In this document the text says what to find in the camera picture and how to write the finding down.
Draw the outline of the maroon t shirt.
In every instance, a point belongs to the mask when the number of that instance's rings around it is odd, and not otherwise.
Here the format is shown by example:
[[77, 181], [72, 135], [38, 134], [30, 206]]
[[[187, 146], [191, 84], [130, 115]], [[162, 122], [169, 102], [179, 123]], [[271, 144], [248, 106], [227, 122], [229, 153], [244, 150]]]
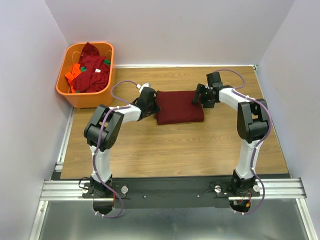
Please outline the maroon t shirt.
[[158, 125], [203, 122], [204, 111], [193, 103], [196, 91], [158, 91], [156, 102], [160, 111], [155, 115]]

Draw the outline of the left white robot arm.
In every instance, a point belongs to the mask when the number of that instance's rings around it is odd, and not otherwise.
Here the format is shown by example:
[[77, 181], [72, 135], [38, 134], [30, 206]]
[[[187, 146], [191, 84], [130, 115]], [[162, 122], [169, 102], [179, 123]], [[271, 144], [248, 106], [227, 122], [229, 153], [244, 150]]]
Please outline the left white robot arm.
[[139, 87], [139, 97], [124, 106], [99, 105], [91, 116], [83, 135], [92, 155], [89, 191], [104, 198], [112, 189], [111, 148], [115, 145], [122, 124], [138, 122], [160, 111], [158, 93], [148, 85]]

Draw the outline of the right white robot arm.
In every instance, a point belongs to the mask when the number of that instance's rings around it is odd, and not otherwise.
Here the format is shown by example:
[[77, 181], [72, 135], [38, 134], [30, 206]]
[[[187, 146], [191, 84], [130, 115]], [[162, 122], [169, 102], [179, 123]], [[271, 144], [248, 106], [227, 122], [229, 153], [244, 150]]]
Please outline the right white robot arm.
[[238, 165], [232, 174], [230, 191], [241, 196], [255, 185], [259, 151], [272, 129], [271, 115], [263, 98], [255, 99], [238, 92], [235, 87], [224, 85], [219, 70], [208, 73], [206, 79], [206, 85], [197, 85], [192, 103], [200, 103], [204, 108], [224, 103], [237, 111], [236, 128], [241, 149]]

